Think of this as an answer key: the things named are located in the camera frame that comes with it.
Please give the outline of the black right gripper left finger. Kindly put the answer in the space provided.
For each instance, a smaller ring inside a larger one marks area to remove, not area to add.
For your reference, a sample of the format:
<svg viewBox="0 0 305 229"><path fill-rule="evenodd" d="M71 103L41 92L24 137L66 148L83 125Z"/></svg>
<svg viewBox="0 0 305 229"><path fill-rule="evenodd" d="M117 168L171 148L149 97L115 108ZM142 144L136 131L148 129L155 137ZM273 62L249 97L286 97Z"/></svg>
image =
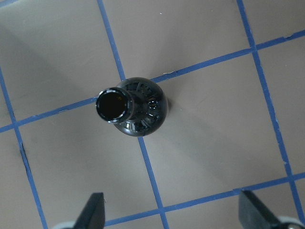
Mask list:
<svg viewBox="0 0 305 229"><path fill-rule="evenodd" d="M103 193L92 193L77 218L74 229L103 229L105 226L105 206Z"/></svg>

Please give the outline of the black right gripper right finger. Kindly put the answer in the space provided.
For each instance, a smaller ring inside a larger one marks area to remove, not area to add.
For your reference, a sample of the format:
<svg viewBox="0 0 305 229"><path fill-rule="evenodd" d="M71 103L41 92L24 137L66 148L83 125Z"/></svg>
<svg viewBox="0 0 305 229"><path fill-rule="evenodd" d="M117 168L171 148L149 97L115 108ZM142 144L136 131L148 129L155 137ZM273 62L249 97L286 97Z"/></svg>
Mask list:
<svg viewBox="0 0 305 229"><path fill-rule="evenodd" d="M250 190L241 191L238 218L244 229L280 229L281 221Z"/></svg>

